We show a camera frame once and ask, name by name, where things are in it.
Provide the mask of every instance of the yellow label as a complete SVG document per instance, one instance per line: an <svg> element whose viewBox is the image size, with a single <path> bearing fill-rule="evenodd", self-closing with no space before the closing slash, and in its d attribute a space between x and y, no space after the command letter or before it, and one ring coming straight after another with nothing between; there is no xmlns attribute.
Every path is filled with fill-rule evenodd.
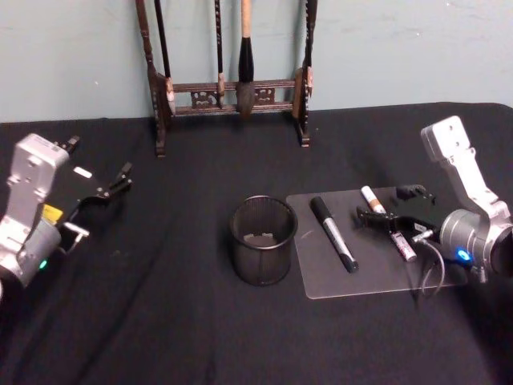
<svg viewBox="0 0 513 385"><path fill-rule="evenodd" d="M61 210L50 205L44 205L42 208L42 217L51 222L52 225L55 225L62 215Z"/></svg>

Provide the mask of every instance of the white marker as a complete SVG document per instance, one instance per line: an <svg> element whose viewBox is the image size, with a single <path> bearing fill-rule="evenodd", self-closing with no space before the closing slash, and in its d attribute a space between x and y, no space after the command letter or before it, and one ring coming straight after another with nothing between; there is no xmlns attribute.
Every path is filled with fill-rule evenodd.
<svg viewBox="0 0 513 385"><path fill-rule="evenodd" d="M378 214L386 214L385 208L380 203L378 198L374 195L369 186L362 187L360 191L362 191L362 195L366 199L372 211ZM404 238L404 235L397 231L396 233L391 233L390 238L397 246L399 253L401 253L406 262L411 262L415 260L417 254L411 248L406 238Z"/></svg>

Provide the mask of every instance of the black mesh pen holder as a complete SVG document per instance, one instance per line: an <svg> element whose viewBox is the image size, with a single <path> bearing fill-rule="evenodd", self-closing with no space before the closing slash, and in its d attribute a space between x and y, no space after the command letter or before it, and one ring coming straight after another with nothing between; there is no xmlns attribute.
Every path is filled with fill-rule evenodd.
<svg viewBox="0 0 513 385"><path fill-rule="evenodd" d="M272 285L290 269L290 248L297 217L286 203L271 197L250 197L230 221L233 265L244 281Z"/></svg>

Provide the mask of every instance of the cable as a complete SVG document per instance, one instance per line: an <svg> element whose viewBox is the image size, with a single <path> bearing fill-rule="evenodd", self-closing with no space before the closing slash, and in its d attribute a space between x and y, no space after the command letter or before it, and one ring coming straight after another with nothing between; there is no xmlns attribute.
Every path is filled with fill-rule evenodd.
<svg viewBox="0 0 513 385"><path fill-rule="evenodd" d="M425 239L421 239L420 241L418 241L418 243L421 244L421 245L427 246L428 248L433 250L434 253L436 254L436 256L438 257L438 260L435 263L433 263L433 265L426 271L426 274L424 274L424 278L422 279L422 284L421 284L422 295L425 295L425 296L428 297L428 295L426 294L427 280L429 279L431 273L433 272L434 267L437 264L440 265L440 281L438 282L438 284L437 284L436 288L434 289L434 292L432 293L432 295L430 295L430 297L431 297L431 296L436 295L440 291L440 289L442 288L443 282L444 282L444 280L446 278L446 264L443 261L443 257L440 254L440 252L438 251L438 249L436 247L434 247L431 243L429 243Z"/></svg>
<svg viewBox="0 0 513 385"><path fill-rule="evenodd" d="M77 247L77 245L80 243L80 241L82 240L83 236L82 234L79 234L76 238L75 238L75 241L73 242L73 245L71 245L71 247L66 251L63 247L58 247L57 250L60 251L61 253L63 253L64 255L68 255L69 253L71 253L73 250L75 250L75 247Z"/></svg>

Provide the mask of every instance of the black marker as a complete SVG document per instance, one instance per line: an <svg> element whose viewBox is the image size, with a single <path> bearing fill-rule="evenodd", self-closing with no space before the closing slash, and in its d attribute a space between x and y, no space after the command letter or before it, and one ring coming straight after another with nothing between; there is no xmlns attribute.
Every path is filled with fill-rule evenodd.
<svg viewBox="0 0 513 385"><path fill-rule="evenodd" d="M310 207L328 234L328 238L331 240L331 243L333 243L333 246L335 246L335 249L337 250L338 256L342 260L344 267L349 273L354 273L357 271L358 262L356 262L356 260L351 255L351 252L347 248L347 245L345 245L344 238L342 238L340 231L338 231L338 227L335 224L335 221L333 220L332 215L322 198L314 197L310 201Z"/></svg>

